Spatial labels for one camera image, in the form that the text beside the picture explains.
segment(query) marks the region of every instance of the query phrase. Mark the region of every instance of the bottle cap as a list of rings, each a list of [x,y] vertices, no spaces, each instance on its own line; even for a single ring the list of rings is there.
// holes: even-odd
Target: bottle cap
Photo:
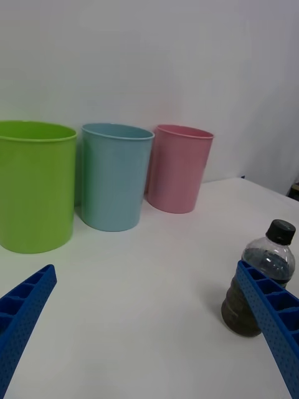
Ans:
[[[296,227],[281,219],[274,219],[266,232],[269,240],[279,245],[290,245],[294,237]]]

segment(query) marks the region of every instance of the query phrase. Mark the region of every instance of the white tabletop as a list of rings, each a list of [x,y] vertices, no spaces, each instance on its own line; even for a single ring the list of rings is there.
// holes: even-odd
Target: white tabletop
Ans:
[[[220,314],[243,248],[274,218],[299,228],[299,203],[236,178],[203,184],[190,214],[144,202],[129,231],[76,215],[55,251],[0,248],[0,296],[48,263],[58,279],[6,399],[290,398],[263,336],[233,334]],[[288,289],[299,297],[299,271]]]

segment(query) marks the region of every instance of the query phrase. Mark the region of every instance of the white background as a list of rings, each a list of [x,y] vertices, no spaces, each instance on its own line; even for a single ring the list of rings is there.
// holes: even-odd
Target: white background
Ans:
[[[299,173],[298,0],[2,0],[0,118],[216,134],[205,180]]]

